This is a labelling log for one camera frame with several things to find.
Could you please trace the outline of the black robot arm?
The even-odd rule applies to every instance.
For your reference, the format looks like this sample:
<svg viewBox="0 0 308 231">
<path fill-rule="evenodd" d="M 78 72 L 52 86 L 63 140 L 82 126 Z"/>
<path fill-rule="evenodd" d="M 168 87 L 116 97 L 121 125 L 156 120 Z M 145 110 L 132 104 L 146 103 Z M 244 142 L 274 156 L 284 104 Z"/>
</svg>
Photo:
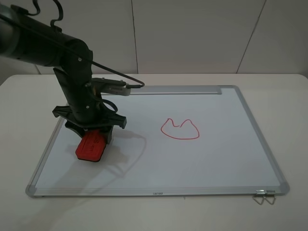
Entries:
<svg viewBox="0 0 308 231">
<path fill-rule="evenodd" d="M 25 14 L 15 5 L 0 7 L 0 54 L 22 62 L 52 67 L 67 100 L 52 113 L 66 120 L 65 127 L 84 137 L 98 130 L 109 144 L 114 126 L 124 128 L 126 118 L 101 93 L 117 94 L 124 82 L 93 78 L 93 52 L 86 43 L 63 34 Z"/>
</svg>

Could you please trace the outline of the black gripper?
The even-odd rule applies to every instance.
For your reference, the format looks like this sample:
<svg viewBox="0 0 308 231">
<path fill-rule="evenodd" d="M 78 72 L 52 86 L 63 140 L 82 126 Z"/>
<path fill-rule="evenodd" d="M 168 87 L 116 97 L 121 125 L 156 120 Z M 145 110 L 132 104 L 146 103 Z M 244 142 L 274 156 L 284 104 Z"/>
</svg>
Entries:
<svg viewBox="0 0 308 231">
<path fill-rule="evenodd" d="M 105 143 L 110 144 L 114 126 L 125 128 L 126 117 L 118 115 L 103 104 L 103 100 L 96 97 L 90 81 L 77 83 L 64 71 L 53 69 L 67 100 L 67 106 L 57 106 L 52 113 L 55 117 L 62 117 L 68 122 L 65 127 L 80 138 L 83 138 L 85 129 L 99 129 Z"/>
</svg>

